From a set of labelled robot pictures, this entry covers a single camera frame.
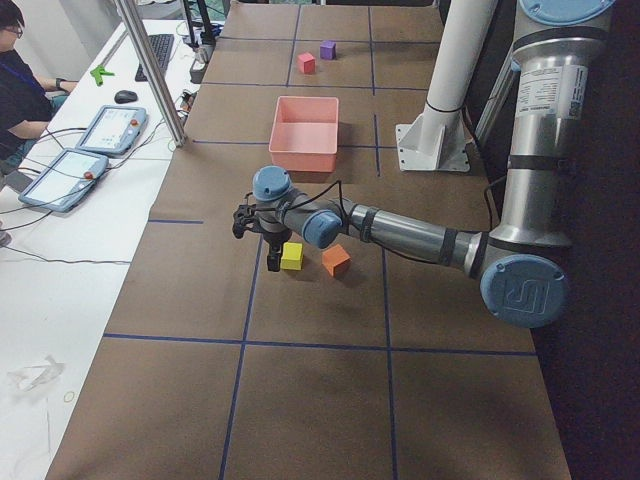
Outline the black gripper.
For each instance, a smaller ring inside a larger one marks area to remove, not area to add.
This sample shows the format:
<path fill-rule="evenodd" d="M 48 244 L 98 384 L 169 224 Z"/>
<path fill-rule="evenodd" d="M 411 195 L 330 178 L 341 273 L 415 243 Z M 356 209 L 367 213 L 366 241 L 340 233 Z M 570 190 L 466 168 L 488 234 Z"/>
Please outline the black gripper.
<path fill-rule="evenodd" d="M 281 269 L 281 252 L 284 244 L 291 238 L 291 231 L 267 232 L 263 234 L 263 237 L 269 245 L 267 268 L 270 272 L 279 272 Z"/>

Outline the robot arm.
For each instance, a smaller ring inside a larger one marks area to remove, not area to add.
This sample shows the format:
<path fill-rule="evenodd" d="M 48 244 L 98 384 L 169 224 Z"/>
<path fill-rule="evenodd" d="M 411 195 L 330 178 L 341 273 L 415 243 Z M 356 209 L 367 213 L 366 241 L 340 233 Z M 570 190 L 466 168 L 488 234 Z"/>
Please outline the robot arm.
<path fill-rule="evenodd" d="M 278 270 L 285 242 L 300 235 L 319 248 L 345 234 L 413 261 L 449 266 L 480 283 L 487 309 L 524 328 L 565 311 L 569 281 L 557 256 L 570 246 L 559 222 L 559 191 L 582 113 L 590 62 L 604 49 L 609 1 L 520 1 L 512 47 L 494 92 L 519 81 L 506 189 L 499 224 L 465 232 L 348 201 L 310 197 L 289 172 L 267 166 L 234 213 L 233 232 L 268 242 Z"/>

